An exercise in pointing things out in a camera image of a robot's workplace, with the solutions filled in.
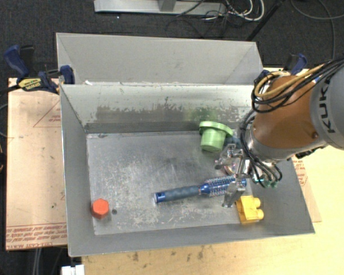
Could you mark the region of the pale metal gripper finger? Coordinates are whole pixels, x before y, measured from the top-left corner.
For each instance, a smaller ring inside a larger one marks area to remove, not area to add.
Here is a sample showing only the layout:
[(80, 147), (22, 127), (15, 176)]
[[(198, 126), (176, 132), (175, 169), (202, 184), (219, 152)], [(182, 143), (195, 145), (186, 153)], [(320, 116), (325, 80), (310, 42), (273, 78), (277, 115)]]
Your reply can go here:
[(214, 168), (217, 170), (237, 170), (243, 158), (243, 151), (235, 144), (226, 145), (218, 159), (214, 161)]
[(245, 193), (247, 180), (245, 178), (236, 179), (231, 182), (224, 194), (222, 207), (232, 207), (233, 204)]

